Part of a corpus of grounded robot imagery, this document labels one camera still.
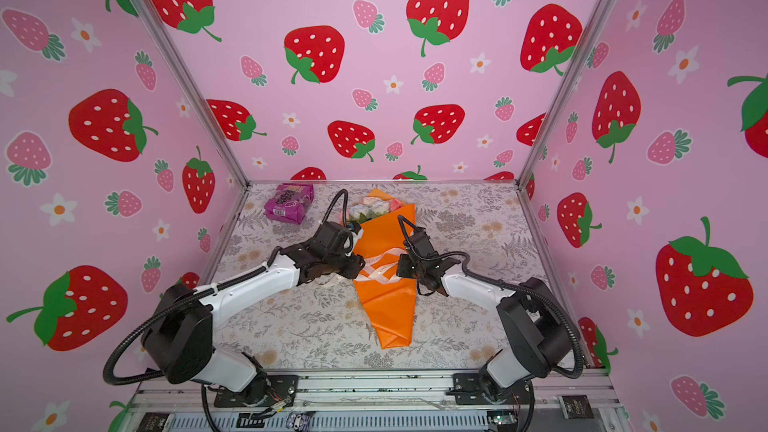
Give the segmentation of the pink fake rose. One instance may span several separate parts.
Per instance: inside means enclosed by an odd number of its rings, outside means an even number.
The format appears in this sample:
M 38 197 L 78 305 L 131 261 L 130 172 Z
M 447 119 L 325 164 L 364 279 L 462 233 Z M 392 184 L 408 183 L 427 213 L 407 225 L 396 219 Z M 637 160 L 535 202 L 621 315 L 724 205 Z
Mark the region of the pink fake rose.
M 388 201 L 388 204 L 389 204 L 389 211 L 390 212 L 394 212 L 394 211 L 399 210 L 399 209 L 404 207 L 404 203 L 401 202 L 398 199 L 390 199 Z

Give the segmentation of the white fake rose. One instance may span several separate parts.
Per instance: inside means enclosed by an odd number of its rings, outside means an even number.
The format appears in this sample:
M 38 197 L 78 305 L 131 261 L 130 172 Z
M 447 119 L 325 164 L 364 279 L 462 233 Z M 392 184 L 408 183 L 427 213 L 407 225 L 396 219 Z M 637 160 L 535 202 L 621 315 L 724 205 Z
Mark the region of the white fake rose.
M 364 223 L 371 217 L 371 208 L 365 204 L 354 205 L 348 210 L 348 220 L 351 222 Z

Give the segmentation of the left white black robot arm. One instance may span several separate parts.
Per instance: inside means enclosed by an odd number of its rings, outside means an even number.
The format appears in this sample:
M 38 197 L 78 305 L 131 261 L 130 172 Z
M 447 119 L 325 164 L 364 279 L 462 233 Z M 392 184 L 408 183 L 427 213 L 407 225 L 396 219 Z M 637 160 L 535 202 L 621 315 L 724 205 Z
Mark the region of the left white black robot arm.
M 354 252 L 363 234 L 355 223 L 323 222 L 308 240 L 275 248 L 254 269 L 194 290 L 185 285 L 169 288 L 152 317 L 110 354 L 103 368 L 104 382 L 122 386 L 163 378 L 170 384 L 191 381 L 219 385 L 236 394 L 264 394 L 269 379 L 263 367 L 248 354 L 215 344 L 215 332 L 256 303 L 321 276 L 356 279 L 365 266 L 365 259 Z M 115 367 L 136 340 L 157 369 L 120 377 Z

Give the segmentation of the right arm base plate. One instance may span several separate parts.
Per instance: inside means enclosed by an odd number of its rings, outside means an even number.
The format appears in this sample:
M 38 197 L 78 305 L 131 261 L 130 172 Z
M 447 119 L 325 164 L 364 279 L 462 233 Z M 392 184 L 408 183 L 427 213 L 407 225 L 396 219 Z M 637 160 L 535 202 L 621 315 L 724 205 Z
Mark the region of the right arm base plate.
M 534 401 L 532 386 L 526 381 L 502 387 L 479 371 L 455 373 L 445 395 L 454 397 L 459 405 L 529 405 Z

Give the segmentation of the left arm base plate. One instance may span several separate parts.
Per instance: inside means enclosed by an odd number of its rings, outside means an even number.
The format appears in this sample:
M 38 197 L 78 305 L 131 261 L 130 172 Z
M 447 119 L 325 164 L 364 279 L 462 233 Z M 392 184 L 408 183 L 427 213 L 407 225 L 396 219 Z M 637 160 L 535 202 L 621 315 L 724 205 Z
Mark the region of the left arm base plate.
M 241 392 L 221 388 L 216 393 L 214 406 L 216 408 L 290 406 L 295 399 L 298 382 L 298 375 L 259 376 Z

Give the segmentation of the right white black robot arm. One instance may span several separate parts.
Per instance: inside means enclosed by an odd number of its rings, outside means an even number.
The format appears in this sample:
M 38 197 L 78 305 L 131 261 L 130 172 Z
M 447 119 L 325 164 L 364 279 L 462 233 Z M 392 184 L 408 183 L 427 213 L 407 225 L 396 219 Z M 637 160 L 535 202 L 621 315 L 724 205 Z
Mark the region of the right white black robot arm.
M 571 380 L 582 376 L 586 365 L 578 328 L 543 281 L 494 280 L 471 271 L 466 252 L 437 252 L 421 227 L 403 235 L 406 252 L 398 262 L 399 277 L 416 280 L 429 295 L 497 312 L 508 347 L 479 370 L 477 389 L 486 400 L 502 402 L 515 387 L 553 372 Z

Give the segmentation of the white printed ribbon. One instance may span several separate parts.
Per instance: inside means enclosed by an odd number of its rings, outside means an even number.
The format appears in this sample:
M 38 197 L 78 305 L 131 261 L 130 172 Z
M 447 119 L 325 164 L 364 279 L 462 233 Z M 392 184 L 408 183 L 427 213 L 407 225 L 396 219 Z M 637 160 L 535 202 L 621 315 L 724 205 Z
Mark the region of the white printed ribbon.
M 402 248 L 390 248 L 378 256 L 365 259 L 363 269 L 355 278 L 356 282 L 375 281 L 382 285 L 394 284 L 400 281 L 397 267 L 400 256 L 406 251 Z

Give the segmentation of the orange wrapping paper sheet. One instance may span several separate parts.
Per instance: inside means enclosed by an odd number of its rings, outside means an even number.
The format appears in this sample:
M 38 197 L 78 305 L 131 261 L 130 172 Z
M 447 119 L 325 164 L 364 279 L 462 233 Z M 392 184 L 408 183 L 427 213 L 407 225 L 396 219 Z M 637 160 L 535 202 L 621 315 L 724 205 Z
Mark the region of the orange wrapping paper sheet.
M 396 199 L 375 189 L 366 197 Z M 378 256 L 390 248 L 404 248 L 404 237 L 398 219 L 415 219 L 415 206 L 403 202 L 404 207 L 387 215 L 370 219 L 362 224 L 363 236 L 357 242 L 354 252 L 364 259 Z M 394 284 L 378 282 L 356 282 L 355 288 L 362 306 L 375 329 L 383 349 L 408 347 L 411 345 L 415 321 L 417 298 L 416 281 L 401 279 Z

